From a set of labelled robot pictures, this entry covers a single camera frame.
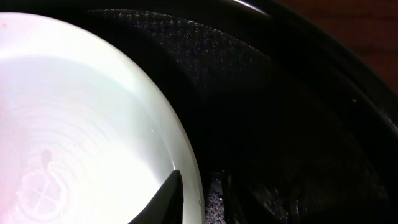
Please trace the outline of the mint plate small red stain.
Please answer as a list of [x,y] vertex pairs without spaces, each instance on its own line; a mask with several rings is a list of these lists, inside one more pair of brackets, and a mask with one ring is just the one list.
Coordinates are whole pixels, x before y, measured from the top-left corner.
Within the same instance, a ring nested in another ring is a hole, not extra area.
[[193,149],[148,75],[77,26],[1,14],[2,223],[129,223],[173,174],[178,220],[203,223]]

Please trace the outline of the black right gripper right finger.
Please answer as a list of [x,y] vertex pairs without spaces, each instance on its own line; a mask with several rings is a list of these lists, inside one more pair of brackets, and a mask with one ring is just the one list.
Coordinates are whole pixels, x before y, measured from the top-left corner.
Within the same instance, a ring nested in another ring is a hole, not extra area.
[[229,174],[223,174],[222,181],[224,218],[226,224],[247,224],[238,198],[233,192],[232,178]]

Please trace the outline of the black round tray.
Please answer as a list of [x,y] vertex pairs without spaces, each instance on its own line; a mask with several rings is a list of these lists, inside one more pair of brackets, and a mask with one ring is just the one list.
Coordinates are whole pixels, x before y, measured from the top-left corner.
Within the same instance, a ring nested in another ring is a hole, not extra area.
[[70,22],[145,71],[185,128],[205,221],[223,174],[247,223],[396,223],[397,97],[277,1],[2,1]]

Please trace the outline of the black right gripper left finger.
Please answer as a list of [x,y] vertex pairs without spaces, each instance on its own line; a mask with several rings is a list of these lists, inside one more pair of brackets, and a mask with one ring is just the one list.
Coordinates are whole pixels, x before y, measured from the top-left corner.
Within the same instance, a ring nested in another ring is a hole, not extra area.
[[182,224],[183,181],[174,170],[161,185],[147,206],[129,224]]

